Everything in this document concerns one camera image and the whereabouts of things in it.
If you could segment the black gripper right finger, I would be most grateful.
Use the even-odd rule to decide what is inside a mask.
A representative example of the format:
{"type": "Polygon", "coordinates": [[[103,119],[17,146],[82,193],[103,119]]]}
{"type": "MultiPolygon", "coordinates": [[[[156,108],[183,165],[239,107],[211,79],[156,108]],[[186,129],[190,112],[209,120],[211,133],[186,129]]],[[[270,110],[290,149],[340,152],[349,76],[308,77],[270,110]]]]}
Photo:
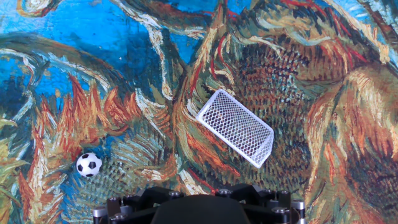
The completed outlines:
{"type": "Polygon", "coordinates": [[[217,197],[230,198],[240,204],[249,223],[306,224],[302,199],[292,198],[286,190],[262,189],[257,185],[237,184],[215,191],[217,197]]]}

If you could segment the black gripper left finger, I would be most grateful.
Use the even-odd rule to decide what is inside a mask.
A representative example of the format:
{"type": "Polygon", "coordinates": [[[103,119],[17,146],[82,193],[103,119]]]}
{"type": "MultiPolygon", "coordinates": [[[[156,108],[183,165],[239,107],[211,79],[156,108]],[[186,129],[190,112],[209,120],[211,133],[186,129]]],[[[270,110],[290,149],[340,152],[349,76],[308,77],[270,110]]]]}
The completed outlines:
{"type": "Polygon", "coordinates": [[[183,192],[163,187],[142,189],[136,194],[123,197],[110,197],[105,205],[93,209],[93,224],[154,223],[160,205],[182,197],[183,192]]]}

